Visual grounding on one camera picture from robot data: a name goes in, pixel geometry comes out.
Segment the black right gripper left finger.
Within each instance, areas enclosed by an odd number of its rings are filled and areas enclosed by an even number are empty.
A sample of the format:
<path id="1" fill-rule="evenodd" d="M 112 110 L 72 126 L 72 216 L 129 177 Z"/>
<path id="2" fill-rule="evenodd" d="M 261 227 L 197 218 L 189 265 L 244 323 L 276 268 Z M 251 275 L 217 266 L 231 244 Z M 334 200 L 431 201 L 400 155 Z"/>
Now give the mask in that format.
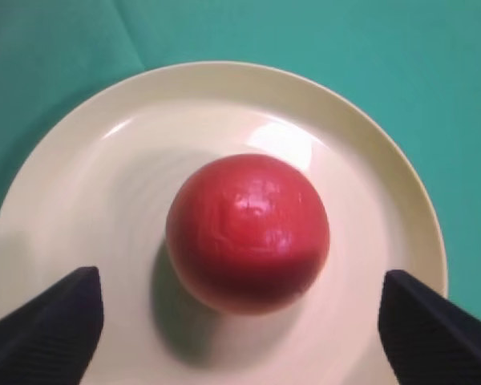
<path id="1" fill-rule="evenodd" d="M 0 320 L 0 384 L 78 384 L 98 346 L 99 271 L 79 267 Z"/>

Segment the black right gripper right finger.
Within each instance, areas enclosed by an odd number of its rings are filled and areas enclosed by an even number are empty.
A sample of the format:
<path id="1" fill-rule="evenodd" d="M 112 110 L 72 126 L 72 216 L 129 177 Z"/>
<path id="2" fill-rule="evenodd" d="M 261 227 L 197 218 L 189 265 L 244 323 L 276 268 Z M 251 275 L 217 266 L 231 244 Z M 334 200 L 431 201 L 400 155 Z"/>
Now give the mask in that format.
<path id="1" fill-rule="evenodd" d="M 385 274 L 378 333 L 400 384 L 481 384 L 481 321 L 404 270 Z"/>

